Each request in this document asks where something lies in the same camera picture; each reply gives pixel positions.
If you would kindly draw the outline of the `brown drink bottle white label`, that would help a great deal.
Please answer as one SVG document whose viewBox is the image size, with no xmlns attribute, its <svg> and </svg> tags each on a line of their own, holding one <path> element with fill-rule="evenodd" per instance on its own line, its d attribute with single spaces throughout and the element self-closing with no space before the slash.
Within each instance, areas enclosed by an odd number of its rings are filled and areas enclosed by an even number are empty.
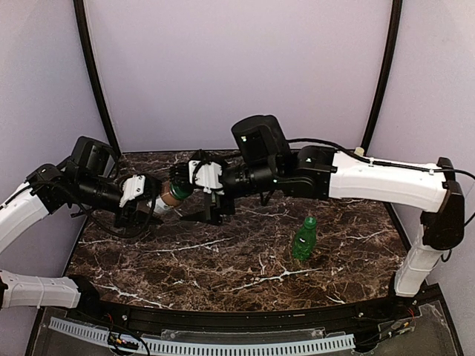
<svg viewBox="0 0 475 356">
<path fill-rule="evenodd" d="M 155 206 L 153 214 L 156 216 L 164 215 L 169 211 L 175 209 L 184 201 L 176 200 L 170 193 L 171 181 L 166 181 L 162 184 L 160 194 L 155 199 Z"/>
</svg>

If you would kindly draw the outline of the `dark green bottle cap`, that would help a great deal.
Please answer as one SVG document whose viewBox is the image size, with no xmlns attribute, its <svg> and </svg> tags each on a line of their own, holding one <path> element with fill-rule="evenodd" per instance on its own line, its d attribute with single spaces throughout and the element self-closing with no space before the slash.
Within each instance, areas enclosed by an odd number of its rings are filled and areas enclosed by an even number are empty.
<svg viewBox="0 0 475 356">
<path fill-rule="evenodd" d="M 169 190 L 173 198 L 180 201 L 183 201 L 191 196 L 194 191 L 193 188 L 175 185 L 174 183 L 170 184 Z"/>
</svg>

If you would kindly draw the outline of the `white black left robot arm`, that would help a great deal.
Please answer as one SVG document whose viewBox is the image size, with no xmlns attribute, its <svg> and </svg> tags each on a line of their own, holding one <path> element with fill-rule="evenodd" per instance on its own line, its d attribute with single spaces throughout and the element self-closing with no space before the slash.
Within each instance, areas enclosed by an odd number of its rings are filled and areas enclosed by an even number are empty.
<svg viewBox="0 0 475 356">
<path fill-rule="evenodd" d="M 90 217 L 95 211 L 114 215 L 114 226 L 103 231 L 133 239 L 150 224 L 159 224 L 155 213 L 162 183 L 149 174 L 120 182 L 105 176 L 108 161 L 117 161 L 113 148 L 81 136 L 70 156 L 58 165 L 44 164 L 27 176 L 1 204 L 1 250 L 62 206 L 76 205 Z M 87 308 L 99 302 L 99 292 L 85 277 L 38 277 L 1 270 L 1 307 L 56 306 Z"/>
</svg>

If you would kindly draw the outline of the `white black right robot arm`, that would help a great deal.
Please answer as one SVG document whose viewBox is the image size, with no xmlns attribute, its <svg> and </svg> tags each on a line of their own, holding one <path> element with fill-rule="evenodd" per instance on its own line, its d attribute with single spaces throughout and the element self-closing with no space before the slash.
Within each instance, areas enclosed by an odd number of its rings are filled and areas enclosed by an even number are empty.
<svg viewBox="0 0 475 356">
<path fill-rule="evenodd" d="M 438 259 L 458 246 L 465 233 L 465 197 L 447 158 L 410 164 L 379 160 L 333 142 L 302 139 L 293 151 L 276 117 L 254 115 L 232 126 L 242 163 L 196 151 L 170 173 L 175 186 L 200 189 L 202 211 L 188 220 L 219 225 L 234 211 L 234 201 L 281 191 L 288 197 L 363 199 L 408 205 L 421 210 L 416 239 L 395 274 L 393 293 L 414 297 Z"/>
</svg>

